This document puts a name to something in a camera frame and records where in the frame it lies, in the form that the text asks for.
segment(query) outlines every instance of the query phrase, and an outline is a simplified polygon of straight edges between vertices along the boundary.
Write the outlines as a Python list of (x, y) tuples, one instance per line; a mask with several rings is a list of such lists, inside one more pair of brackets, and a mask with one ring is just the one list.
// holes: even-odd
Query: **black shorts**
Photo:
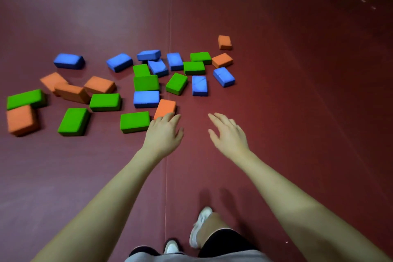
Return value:
[[(200, 249), (199, 258), (213, 258), (225, 254), (257, 250), (257, 247), (232, 229), (220, 229), (214, 232)], [(152, 256), (160, 256), (155, 249), (147, 246), (136, 247), (129, 256), (144, 252)]]

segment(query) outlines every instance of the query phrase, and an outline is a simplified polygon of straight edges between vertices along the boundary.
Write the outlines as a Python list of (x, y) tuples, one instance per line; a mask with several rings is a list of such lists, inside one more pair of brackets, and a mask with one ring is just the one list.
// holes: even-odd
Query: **sneaker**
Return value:
[(175, 254), (175, 253), (179, 253), (179, 245), (177, 244), (177, 242), (175, 240), (168, 240), (166, 245), (165, 245), (165, 249), (164, 249), (164, 254)]
[(212, 213), (213, 213), (213, 210), (210, 207), (205, 207), (199, 213), (198, 221), (194, 224), (194, 228), (190, 234), (190, 246), (193, 247), (194, 249), (199, 248), (198, 243), (196, 242), (196, 240), (197, 240), (196, 235), (198, 234), (199, 229), (202, 227), (205, 220), (207, 220), (209, 215), (211, 215)]

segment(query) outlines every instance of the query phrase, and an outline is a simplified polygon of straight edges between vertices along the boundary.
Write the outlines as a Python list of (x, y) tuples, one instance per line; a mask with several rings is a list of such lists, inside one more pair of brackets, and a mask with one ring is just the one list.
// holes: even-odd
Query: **green foam block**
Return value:
[(118, 93), (98, 93), (91, 97), (90, 109), (94, 112), (119, 111), (121, 97)]
[(62, 136), (83, 136), (90, 118), (86, 108), (70, 108), (66, 111), (57, 132)]
[(45, 107), (47, 105), (45, 93), (41, 89), (36, 89), (7, 97), (7, 110), (25, 105), (31, 105), (34, 109)]
[(134, 77), (134, 87), (135, 91), (160, 90), (158, 76)]
[(185, 75), (204, 75), (205, 65), (202, 61), (186, 61), (184, 64)]
[(191, 61), (202, 61), (203, 64), (211, 64), (211, 57), (209, 52), (199, 52), (190, 54)]
[(134, 65), (132, 68), (134, 69), (135, 77), (145, 77), (151, 75), (147, 64)]
[(146, 131), (150, 125), (149, 112), (127, 113), (120, 116), (120, 129), (124, 134)]
[(166, 90), (175, 95), (180, 95), (184, 87), (187, 85), (187, 76), (181, 75), (179, 73), (174, 73), (172, 78), (169, 80), (166, 85)]

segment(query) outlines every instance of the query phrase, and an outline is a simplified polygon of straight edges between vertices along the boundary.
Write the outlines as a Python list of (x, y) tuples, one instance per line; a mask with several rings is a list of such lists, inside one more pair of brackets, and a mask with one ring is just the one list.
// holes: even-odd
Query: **forearm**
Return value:
[(360, 232), (252, 152), (235, 163), (248, 175), (308, 261), (390, 261)]
[(143, 183), (157, 163), (157, 158), (147, 151), (138, 151), (33, 261), (106, 261)]

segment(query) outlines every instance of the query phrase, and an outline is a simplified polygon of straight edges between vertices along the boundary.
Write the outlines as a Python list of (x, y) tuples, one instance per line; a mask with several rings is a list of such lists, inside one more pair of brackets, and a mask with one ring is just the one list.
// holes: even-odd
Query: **foam block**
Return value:
[(85, 65), (85, 60), (82, 56), (60, 53), (53, 63), (62, 69), (81, 69)]
[(112, 93), (116, 89), (116, 84), (111, 80), (92, 76), (83, 87), (91, 93)]
[(229, 36), (219, 36), (220, 50), (232, 50), (231, 38)]
[(139, 61), (144, 60), (157, 60), (161, 57), (160, 50), (149, 50), (149, 51), (142, 51), (138, 55), (136, 55)]
[(151, 69), (152, 73), (154, 75), (157, 75), (158, 77), (163, 77), (169, 75), (169, 71), (165, 63), (162, 61), (162, 59), (159, 59), (158, 61), (147, 61), (147, 65)]
[(134, 87), (135, 91), (160, 90), (158, 76), (134, 77)]
[(53, 74), (47, 75), (40, 79), (42, 84), (44, 84), (55, 96), (59, 96), (55, 91), (55, 85), (57, 83), (68, 84), (66, 79), (60, 76), (59, 73), (54, 72)]
[(135, 91), (135, 108), (156, 108), (160, 102), (159, 91)]
[(193, 96), (208, 96), (208, 82), (205, 76), (193, 76)]
[(132, 68), (134, 69), (135, 77), (151, 76), (149, 67), (145, 64), (135, 65)]
[(218, 69), (220, 67), (227, 67), (233, 63), (233, 59), (226, 53), (223, 53), (219, 56), (213, 57), (211, 59), (211, 63), (213, 66)]
[(185, 61), (184, 74), (185, 75), (204, 75), (205, 65), (202, 61)]
[(203, 64), (211, 64), (211, 57), (209, 52), (199, 52), (190, 54), (191, 61), (202, 61)]
[(168, 53), (167, 60), (171, 71), (183, 70), (183, 60), (179, 53)]
[(218, 82), (220, 82), (223, 87), (228, 87), (235, 84), (235, 78), (225, 67), (215, 69), (213, 72), (213, 76), (217, 79)]
[(90, 103), (90, 96), (83, 87), (57, 83), (55, 85), (55, 91), (65, 100), (82, 104)]
[(150, 125), (149, 112), (127, 113), (120, 116), (120, 129), (124, 134), (146, 131)]
[(8, 132), (20, 137), (39, 130), (35, 111), (30, 105), (18, 107), (7, 111)]
[(108, 67), (114, 72), (121, 72), (127, 67), (132, 66), (132, 63), (132, 58), (124, 53), (121, 53), (106, 61)]
[(91, 97), (90, 109), (93, 112), (119, 111), (121, 97), (119, 93), (100, 93)]
[(86, 108), (70, 108), (66, 111), (57, 130), (62, 136), (83, 136), (91, 113)]
[(166, 114), (176, 111), (176, 102), (170, 100), (160, 100), (158, 104), (156, 113), (154, 114), (154, 119), (158, 117), (164, 117)]
[(36, 89), (7, 97), (7, 110), (26, 105), (31, 105), (33, 109), (45, 107), (47, 105), (45, 93), (41, 89)]
[(174, 73), (165, 88), (170, 93), (173, 93), (175, 95), (181, 95), (186, 85), (187, 76), (181, 75), (179, 73)]

